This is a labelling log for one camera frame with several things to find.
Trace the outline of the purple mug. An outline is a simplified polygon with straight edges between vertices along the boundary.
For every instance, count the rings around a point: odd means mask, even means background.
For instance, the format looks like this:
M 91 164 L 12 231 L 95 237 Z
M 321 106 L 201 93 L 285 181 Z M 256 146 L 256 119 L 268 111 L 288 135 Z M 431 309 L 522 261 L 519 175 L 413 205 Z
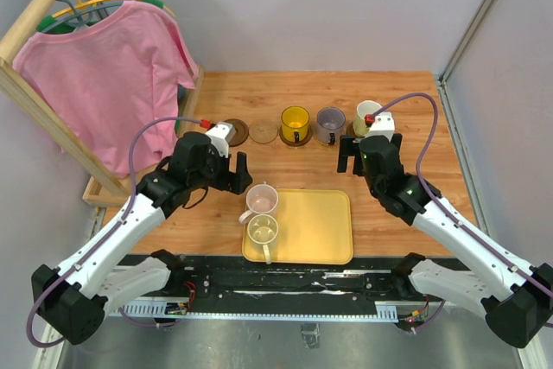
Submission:
M 337 107 L 325 107 L 317 113 L 316 124 L 323 125 L 330 129 L 338 129 L 346 124 L 346 116 L 342 110 Z

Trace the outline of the pink mug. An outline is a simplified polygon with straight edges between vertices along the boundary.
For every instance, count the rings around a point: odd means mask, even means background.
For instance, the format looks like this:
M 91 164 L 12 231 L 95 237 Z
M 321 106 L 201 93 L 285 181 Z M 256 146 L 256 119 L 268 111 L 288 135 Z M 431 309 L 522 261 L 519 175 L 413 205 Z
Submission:
M 238 222 L 245 224 L 259 214 L 272 215 L 279 203 L 279 195 L 275 188 L 268 184 L 253 186 L 246 195 L 246 210 L 239 216 Z

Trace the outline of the brown wooden coaster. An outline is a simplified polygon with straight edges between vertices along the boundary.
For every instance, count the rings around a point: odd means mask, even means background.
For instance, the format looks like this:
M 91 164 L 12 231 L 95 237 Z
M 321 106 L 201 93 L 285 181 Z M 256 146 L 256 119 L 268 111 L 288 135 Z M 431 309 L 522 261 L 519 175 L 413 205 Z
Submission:
M 301 147 L 301 146 L 307 144 L 310 141 L 310 139 L 313 136 L 313 131 L 312 131 L 311 127 L 308 127 L 308 131 L 307 131 L 306 136 L 302 140 L 299 140 L 297 142 L 292 142 L 292 141 L 289 141 L 285 138 L 285 136 L 283 134 L 283 127 L 282 126 L 279 127 L 278 134 L 279 134 L 279 137 L 280 137 L 281 141 L 284 144 L 286 144 L 290 147 Z
M 235 134 L 229 142 L 230 147 L 237 147 L 244 143 L 249 136 L 248 125 L 241 119 L 229 118 L 226 123 L 231 124 L 234 128 Z
M 346 128 L 346 134 L 350 137 L 359 138 L 359 135 L 355 132 L 353 128 L 353 122 L 350 122 Z

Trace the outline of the white green mug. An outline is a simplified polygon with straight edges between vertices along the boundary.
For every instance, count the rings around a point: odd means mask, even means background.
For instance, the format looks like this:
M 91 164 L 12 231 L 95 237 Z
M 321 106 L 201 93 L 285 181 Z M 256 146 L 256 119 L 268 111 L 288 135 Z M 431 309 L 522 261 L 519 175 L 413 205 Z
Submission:
M 381 107 L 381 104 L 372 100 L 365 100 L 357 105 L 353 118 L 353 131 L 357 137 L 371 137 L 377 135 L 377 132 L 371 131 L 371 128 L 366 124 L 365 116 L 372 115 Z

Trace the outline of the woven rattan coaster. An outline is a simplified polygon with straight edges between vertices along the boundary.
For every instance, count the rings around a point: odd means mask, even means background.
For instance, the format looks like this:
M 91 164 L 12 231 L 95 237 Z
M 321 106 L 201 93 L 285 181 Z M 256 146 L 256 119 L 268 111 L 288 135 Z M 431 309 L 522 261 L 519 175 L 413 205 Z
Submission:
M 258 119 L 249 126 L 249 136 L 255 143 L 271 143 L 276 139 L 277 134 L 277 126 L 268 120 Z
M 323 125 L 317 124 L 315 126 L 314 138 L 322 145 L 326 146 L 338 146 L 340 137 L 346 132 L 344 127 L 338 129 L 330 129 Z

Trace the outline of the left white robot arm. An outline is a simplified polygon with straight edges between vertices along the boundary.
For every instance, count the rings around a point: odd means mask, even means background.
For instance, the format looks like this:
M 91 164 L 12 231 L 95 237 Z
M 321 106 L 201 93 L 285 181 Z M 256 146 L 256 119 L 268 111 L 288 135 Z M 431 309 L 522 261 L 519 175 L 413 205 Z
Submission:
M 118 276 L 111 272 L 142 237 L 175 210 L 188 207 L 193 192 L 213 188 L 242 194 L 251 185 L 245 153 L 237 154 L 234 171 L 229 168 L 233 135 L 226 122 L 206 132 L 186 132 L 172 156 L 141 180 L 132 180 L 130 198 L 107 226 L 56 267 L 38 267 L 31 276 L 35 303 L 27 335 L 32 335 L 30 325 L 39 315 L 63 340 L 79 345 L 107 315 L 135 298 L 157 290 L 166 296 L 179 294 L 185 275 L 178 270 L 178 257 L 167 251 L 151 254 Z

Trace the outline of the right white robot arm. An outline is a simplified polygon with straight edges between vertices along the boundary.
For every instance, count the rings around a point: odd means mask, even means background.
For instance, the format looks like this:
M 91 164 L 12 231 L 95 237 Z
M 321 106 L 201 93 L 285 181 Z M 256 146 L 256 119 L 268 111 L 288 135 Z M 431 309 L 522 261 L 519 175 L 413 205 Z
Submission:
M 502 247 L 463 217 L 429 182 L 404 171 L 402 137 L 340 138 L 337 170 L 365 178 L 385 211 L 445 246 L 467 268 L 444 268 L 410 253 L 395 269 L 393 293 L 441 298 L 483 318 L 505 343 L 525 348 L 552 317 L 552 267 L 533 265 Z

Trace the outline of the yellow transparent mug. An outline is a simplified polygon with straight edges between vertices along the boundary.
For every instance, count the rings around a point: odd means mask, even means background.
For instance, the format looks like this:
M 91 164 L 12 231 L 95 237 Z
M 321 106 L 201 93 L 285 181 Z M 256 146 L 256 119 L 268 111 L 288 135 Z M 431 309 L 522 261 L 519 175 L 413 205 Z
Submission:
M 281 115 L 281 126 L 285 138 L 292 142 L 302 140 L 308 131 L 310 116 L 301 106 L 290 106 Z

